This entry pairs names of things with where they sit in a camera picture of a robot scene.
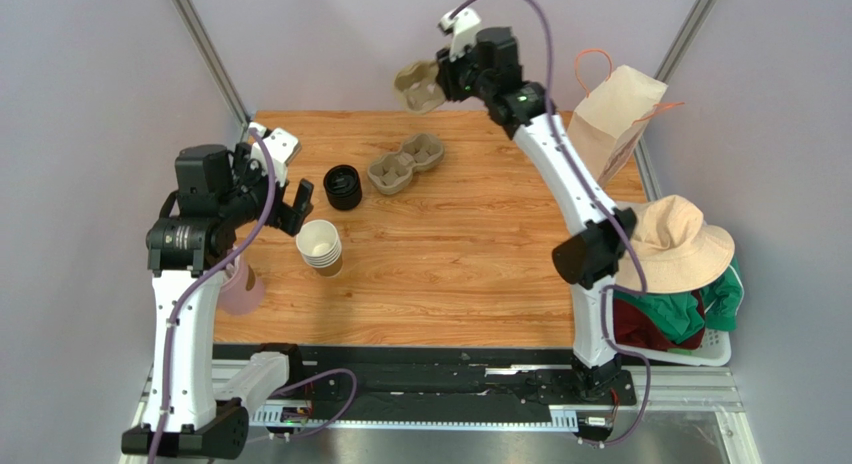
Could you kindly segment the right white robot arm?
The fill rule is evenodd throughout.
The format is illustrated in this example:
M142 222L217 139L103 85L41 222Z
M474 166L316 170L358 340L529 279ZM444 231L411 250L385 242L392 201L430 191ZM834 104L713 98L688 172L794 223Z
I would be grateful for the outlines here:
M445 29L449 46L436 54L437 83L451 101L475 97L490 119L533 163L557 202L570 234L551 252L569 284L574 313L573 389L583 401L611 395L621 359L610 342L611 287L634 212L620 210L597 185L569 142L546 86L524 78L518 42L508 27Z

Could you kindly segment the paper takeout bag orange handles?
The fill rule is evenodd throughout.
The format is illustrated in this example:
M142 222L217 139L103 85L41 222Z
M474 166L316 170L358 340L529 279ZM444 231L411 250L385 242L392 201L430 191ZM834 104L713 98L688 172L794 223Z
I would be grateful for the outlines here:
M595 52L606 58L608 73L590 89L580 60ZM567 134L596 183L605 187L626 165L651 120L680 104L663 100L667 84L628 65L614 66L602 49L578 53L574 71L585 97L572 112Z

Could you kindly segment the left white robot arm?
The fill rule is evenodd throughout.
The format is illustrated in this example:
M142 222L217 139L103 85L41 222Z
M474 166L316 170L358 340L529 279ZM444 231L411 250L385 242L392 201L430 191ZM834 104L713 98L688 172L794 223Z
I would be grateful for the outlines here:
M140 422L122 435L123 453L149 461L235 459L251 415L300 366L296 346L265 345L222 391L212 383L220 290L227 266L245 250L238 228L295 235L312 211L307 180L293 203L283 200L287 167L300 148L270 137L234 148L189 147L177 156L177 187L146 236L157 317L152 384Z

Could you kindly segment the pulp cup carrier tray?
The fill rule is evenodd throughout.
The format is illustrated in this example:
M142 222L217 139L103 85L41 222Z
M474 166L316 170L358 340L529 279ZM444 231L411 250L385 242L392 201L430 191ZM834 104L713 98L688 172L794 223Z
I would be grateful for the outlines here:
M438 84L438 74L439 65L434 60L416 61L397 73L392 88L404 110L422 115L437 109L447 101Z

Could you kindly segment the stack of paper cups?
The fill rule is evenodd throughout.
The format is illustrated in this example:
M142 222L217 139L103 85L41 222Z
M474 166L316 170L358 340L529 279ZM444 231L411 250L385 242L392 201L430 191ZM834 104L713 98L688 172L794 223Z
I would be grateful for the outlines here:
M304 262L320 276L335 277L341 272L342 241L333 223L309 221L302 226L295 242Z

